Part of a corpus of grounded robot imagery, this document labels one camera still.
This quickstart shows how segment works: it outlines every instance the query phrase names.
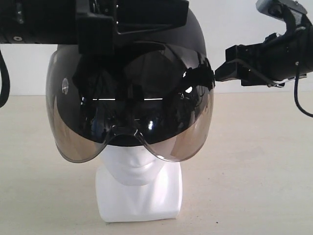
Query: background wall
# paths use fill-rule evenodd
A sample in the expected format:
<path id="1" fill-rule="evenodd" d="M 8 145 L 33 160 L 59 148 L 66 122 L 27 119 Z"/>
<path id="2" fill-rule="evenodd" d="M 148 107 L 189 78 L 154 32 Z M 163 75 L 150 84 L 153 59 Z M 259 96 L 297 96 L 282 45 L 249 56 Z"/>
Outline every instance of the background wall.
<path id="1" fill-rule="evenodd" d="M 257 0 L 189 0 L 190 8 L 203 28 L 207 52 L 215 70 L 223 62 L 225 49 L 237 44 L 262 42 L 268 35 L 284 33 L 285 24 L 267 17 L 256 10 Z M 301 0 L 309 18 L 313 20 L 313 1 Z M 44 95 L 45 77 L 55 45 L 2 45 L 2 53 L 11 75 L 12 95 Z M 301 81 L 302 91 L 313 90 L 313 74 Z M 293 83 L 283 89 L 267 87 L 241 87 L 240 81 L 217 83 L 216 91 L 236 92 L 284 92 L 292 91 Z"/>

